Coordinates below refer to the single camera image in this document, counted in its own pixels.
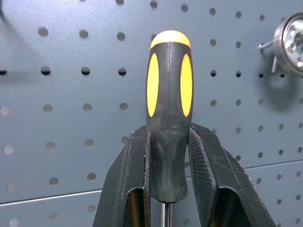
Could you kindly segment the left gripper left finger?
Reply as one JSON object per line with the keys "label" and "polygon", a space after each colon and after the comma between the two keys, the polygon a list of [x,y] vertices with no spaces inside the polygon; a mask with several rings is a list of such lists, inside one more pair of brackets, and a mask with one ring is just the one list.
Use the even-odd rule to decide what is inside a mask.
{"label": "left gripper left finger", "polygon": [[143,126],[131,133],[107,172],[93,227],[151,227],[149,151]]}

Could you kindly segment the grey perforated metal pegboard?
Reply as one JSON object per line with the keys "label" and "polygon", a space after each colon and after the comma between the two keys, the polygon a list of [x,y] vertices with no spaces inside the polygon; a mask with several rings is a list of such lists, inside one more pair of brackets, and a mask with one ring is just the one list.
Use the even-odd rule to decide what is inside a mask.
{"label": "grey perforated metal pegboard", "polygon": [[92,227],[108,169],[146,124],[149,48],[192,46],[192,121],[246,169],[277,227],[303,227],[303,78],[271,74],[303,0],[0,0],[0,227]]}

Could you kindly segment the black and orange screwdriver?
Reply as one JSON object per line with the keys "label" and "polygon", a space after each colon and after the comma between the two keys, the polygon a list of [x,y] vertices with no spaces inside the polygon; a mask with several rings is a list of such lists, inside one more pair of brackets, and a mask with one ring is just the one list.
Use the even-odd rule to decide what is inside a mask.
{"label": "black and orange screwdriver", "polygon": [[161,227],[172,227],[172,204],[187,197],[185,152],[193,94],[189,39],[174,30],[157,34],[150,45],[146,117],[151,136],[151,196],[161,203]]}

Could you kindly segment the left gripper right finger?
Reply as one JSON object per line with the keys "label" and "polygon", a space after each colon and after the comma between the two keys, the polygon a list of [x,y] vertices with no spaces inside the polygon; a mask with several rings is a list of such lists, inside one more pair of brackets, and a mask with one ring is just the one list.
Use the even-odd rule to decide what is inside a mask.
{"label": "left gripper right finger", "polygon": [[276,227],[245,169],[212,131],[192,124],[187,145],[201,227]]}

